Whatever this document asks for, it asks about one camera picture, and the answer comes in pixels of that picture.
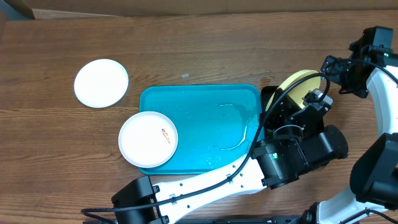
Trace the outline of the green rimmed plate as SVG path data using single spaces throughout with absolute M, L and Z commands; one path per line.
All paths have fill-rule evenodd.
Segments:
M 317 73 L 317 71 L 315 71 L 315 70 L 301 70 L 301 71 L 295 72 L 293 75 L 288 77 L 279 86 L 277 86 L 275 90 L 271 91 L 271 98 L 265 104 L 265 106 L 266 106 L 265 110 L 267 111 L 271 107 L 271 103 L 273 102 L 273 100 L 277 99 L 277 96 L 276 96 L 277 90 L 285 91 L 286 89 L 288 89 L 288 87 L 292 86 L 295 82 L 302 80 L 310 75 L 314 75 L 316 73 Z M 308 79 L 308 80 L 304 81 L 303 83 L 299 84 L 298 86 L 296 86 L 293 90 L 291 90 L 284 99 L 286 100 L 286 103 L 290 103 L 290 105 L 292 106 L 291 109 L 293 111 L 299 111 L 301 109 L 304 109 L 303 97 L 309 91 L 312 91 L 319 87 L 320 87 L 320 77 L 314 77 L 314 78 Z

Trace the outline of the pink rimmed white plate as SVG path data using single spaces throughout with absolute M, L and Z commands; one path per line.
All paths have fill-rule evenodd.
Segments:
M 118 146 L 130 164 L 141 168 L 158 167 L 165 164 L 177 149 L 177 128 L 162 113 L 140 112 L 122 125 Z

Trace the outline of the mint rimmed white plate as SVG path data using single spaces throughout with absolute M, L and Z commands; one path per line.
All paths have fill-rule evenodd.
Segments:
M 127 70 L 119 62 L 104 58 L 89 62 L 78 71 L 73 90 L 84 105 L 105 108 L 117 103 L 128 86 Z

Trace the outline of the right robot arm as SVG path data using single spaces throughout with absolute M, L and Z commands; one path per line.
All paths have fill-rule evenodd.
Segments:
M 375 26 L 350 43 L 349 58 L 327 56 L 321 72 L 340 85 L 339 93 L 371 96 L 378 139 L 356 161 L 349 187 L 333 198 L 314 203 L 297 223 L 359 223 L 397 210 L 397 54 L 391 49 L 393 30 Z

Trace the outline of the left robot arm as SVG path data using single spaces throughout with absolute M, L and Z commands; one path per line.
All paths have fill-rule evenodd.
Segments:
M 175 223 L 190 212 L 226 197 L 278 188 L 348 155 L 345 137 L 325 126 L 326 94 L 309 92 L 300 108 L 288 91 L 277 89 L 259 118 L 248 152 L 234 162 L 176 182 L 133 180 L 111 201 L 119 223 Z

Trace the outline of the black plastic tray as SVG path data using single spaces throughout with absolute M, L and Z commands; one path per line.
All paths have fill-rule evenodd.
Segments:
M 261 90 L 261 106 L 262 111 L 265 112 L 269 109 L 272 104 L 275 91 L 278 89 L 278 86 L 265 86 Z

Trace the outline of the blue plastic tray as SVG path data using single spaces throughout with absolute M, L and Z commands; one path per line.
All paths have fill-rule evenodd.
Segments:
M 167 116 L 178 132 L 174 155 L 147 175 L 202 174 L 245 155 L 259 126 L 261 94 L 249 84 L 152 86 L 140 111 Z

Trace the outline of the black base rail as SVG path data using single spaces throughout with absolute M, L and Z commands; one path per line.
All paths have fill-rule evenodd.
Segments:
M 182 219 L 177 224 L 289 224 L 300 223 L 300 216 L 275 216 L 272 218 L 235 218 L 235 219 Z

